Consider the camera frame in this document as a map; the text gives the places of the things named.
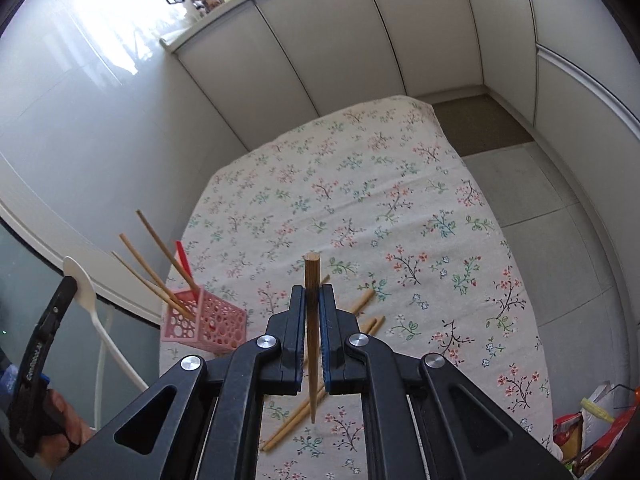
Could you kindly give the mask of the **person's left hand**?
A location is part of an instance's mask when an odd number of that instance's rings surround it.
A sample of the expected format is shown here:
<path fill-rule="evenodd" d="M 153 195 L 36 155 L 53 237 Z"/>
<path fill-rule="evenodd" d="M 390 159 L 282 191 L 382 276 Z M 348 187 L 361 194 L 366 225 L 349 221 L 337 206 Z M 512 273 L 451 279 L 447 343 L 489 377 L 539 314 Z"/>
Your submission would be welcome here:
<path fill-rule="evenodd" d="M 75 411 L 61 393 L 50 389 L 49 399 L 53 409 L 62 417 L 62 430 L 40 439 L 38 454 L 49 468 L 60 466 L 70 455 L 70 446 L 86 444 L 96 432 Z"/>

